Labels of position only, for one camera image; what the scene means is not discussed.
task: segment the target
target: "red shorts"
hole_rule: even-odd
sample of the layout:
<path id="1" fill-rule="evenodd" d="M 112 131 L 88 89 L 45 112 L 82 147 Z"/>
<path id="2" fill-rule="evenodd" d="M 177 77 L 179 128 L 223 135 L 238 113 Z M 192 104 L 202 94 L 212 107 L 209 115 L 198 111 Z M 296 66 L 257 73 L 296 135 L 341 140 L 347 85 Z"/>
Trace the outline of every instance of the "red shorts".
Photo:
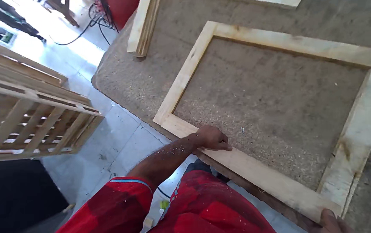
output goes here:
<path id="1" fill-rule="evenodd" d="M 58 233 L 138 233 L 153 197 L 149 182 L 135 177 L 110 180 L 63 225 Z M 184 174 L 151 233 L 274 233 L 263 215 L 243 196 L 212 174 Z"/>

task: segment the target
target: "green object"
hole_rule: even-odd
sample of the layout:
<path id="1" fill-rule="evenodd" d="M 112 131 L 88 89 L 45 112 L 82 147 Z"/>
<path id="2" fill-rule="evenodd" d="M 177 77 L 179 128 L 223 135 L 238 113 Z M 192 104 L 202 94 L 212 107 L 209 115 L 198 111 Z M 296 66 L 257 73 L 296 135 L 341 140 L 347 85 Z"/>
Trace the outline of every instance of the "green object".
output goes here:
<path id="1" fill-rule="evenodd" d="M 6 44 L 8 44 L 10 42 L 10 40 L 13 38 L 13 33 L 11 32 L 7 32 L 5 36 L 3 36 L 2 38 L 2 42 L 5 42 Z"/>
<path id="2" fill-rule="evenodd" d="M 170 204 L 169 201 L 163 200 L 163 201 L 160 202 L 160 208 L 163 209 L 163 210 L 166 210 L 168 208 L 169 204 Z"/>

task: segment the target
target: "red machine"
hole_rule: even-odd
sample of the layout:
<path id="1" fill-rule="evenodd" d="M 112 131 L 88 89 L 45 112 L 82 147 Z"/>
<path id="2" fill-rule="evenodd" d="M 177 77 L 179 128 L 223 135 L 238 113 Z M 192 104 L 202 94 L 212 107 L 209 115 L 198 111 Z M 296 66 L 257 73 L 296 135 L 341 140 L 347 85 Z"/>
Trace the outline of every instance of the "red machine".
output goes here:
<path id="1" fill-rule="evenodd" d="M 105 12 L 106 20 L 121 30 L 138 7 L 139 0 L 95 0 L 95 4 L 99 11 Z"/>

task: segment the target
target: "forearm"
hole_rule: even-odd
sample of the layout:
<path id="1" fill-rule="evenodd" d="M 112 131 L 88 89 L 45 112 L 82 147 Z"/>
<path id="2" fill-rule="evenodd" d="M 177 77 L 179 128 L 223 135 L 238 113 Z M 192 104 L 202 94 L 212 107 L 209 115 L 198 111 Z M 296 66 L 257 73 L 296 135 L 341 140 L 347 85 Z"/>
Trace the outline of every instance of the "forearm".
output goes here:
<path id="1" fill-rule="evenodd" d="M 155 187 L 183 163 L 183 161 L 201 146 L 196 134 L 188 135 L 185 138 L 176 140 L 158 151 L 146 157 L 137 164 L 127 176 L 140 177 L 151 182 Z"/>

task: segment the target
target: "workbench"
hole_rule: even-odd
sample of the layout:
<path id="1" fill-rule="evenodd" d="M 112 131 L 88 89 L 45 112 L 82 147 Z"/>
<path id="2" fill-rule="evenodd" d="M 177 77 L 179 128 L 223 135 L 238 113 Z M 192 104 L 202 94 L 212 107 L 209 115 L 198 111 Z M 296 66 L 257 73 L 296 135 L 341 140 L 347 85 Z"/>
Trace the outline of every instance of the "workbench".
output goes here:
<path id="1" fill-rule="evenodd" d="M 132 19 L 105 53 L 95 88 L 152 122 L 207 20 L 371 47 L 371 1 L 302 0 L 296 10 L 232 0 L 161 0 L 145 59 L 126 51 Z M 366 70 L 214 39 L 175 114 L 315 190 Z M 371 155 L 348 223 L 371 232 Z"/>

